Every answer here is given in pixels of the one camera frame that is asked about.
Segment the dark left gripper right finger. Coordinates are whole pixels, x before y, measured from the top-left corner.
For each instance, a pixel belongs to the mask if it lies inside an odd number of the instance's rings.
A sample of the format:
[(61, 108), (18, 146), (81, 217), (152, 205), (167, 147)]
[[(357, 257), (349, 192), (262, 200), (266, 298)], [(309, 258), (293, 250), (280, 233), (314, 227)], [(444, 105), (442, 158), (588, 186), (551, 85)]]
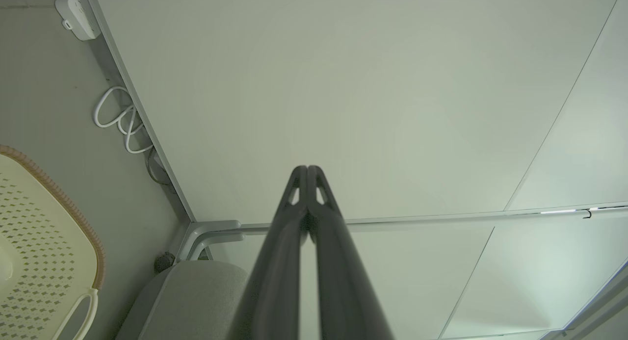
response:
[(323, 340), (392, 340), (393, 334), (320, 166), (307, 169), (308, 232), (316, 247)]

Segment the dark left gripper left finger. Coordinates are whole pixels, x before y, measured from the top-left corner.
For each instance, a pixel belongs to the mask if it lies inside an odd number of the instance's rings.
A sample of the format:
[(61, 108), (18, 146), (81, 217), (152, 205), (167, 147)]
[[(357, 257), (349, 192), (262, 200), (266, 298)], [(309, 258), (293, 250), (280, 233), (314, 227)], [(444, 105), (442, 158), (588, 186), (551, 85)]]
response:
[(245, 286), (227, 338), (296, 340), (300, 321), (301, 219), (307, 213), (307, 166), (292, 171)]

